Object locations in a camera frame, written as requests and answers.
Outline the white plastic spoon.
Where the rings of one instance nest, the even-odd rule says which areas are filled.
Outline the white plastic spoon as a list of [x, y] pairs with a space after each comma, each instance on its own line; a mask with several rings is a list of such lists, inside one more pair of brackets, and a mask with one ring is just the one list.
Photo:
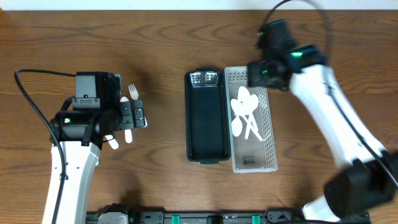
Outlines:
[[258, 97], [255, 94], [252, 94], [248, 100], [245, 101], [245, 107], [246, 107], [246, 115], [249, 116], [248, 121], [250, 122], [246, 126], [246, 132], [245, 132], [245, 139], [248, 139], [249, 137], [249, 132], [251, 130], [250, 126], [254, 128], [253, 132], [257, 136], [258, 135], [258, 127], [256, 120], [253, 115], [253, 111], [258, 107], [259, 100]]
[[[245, 120], [246, 122], [246, 126], [247, 124], [249, 124], [250, 122], [248, 121], [249, 116], [244, 114], [244, 108], [243, 105], [241, 104], [240, 101], [238, 101], [237, 99], [232, 99], [231, 100], [231, 108], [233, 109], [235, 114], [239, 114], [240, 118], [242, 118], [243, 120]], [[258, 140], [263, 141], [263, 138], [261, 137], [261, 135], [259, 134], [259, 130], [258, 130], [258, 135], [256, 136], [258, 138]]]
[[[129, 101], [129, 99], [126, 97], [126, 96], [123, 96], [121, 99], [120, 99], [120, 102], [126, 102], [126, 101]], [[125, 129], [124, 130], [124, 137], [125, 137], [125, 141], [127, 142], [127, 143], [132, 143], [133, 142], [133, 134], [132, 134], [132, 131], [130, 130], [130, 129]]]
[[238, 101], [241, 102], [244, 108], [244, 114], [250, 115], [254, 110], [254, 103], [251, 101], [249, 90], [245, 86], [240, 86], [238, 90]]
[[235, 114], [235, 118], [231, 122], [232, 133], [234, 137], [239, 137], [243, 130], [243, 124], [239, 114]]

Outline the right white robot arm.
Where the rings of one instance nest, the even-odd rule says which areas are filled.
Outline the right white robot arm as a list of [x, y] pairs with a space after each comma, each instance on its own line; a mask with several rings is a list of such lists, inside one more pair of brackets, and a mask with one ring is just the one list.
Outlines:
[[271, 48], [247, 68], [248, 86], [286, 90], [301, 101], [339, 169], [323, 195], [302, 207], [304, 219], [340, 222], [392, 201], [397, 154], [388, 152], [364, 125], [315, 46]]

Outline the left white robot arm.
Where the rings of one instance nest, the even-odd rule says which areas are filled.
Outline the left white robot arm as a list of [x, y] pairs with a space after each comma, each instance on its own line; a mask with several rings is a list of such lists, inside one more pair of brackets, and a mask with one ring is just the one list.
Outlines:
[[51, 120], [52, 172], [43, 223], [84, 223], [95, 167], [100, 162], [104, 143], [119, 148], [117, 131], [125, 141], [133, 141], [132, 130], [144, 128], [143, 103], [122, 97], [100, 107], [70, 110], [76, 98], [68, 98]]

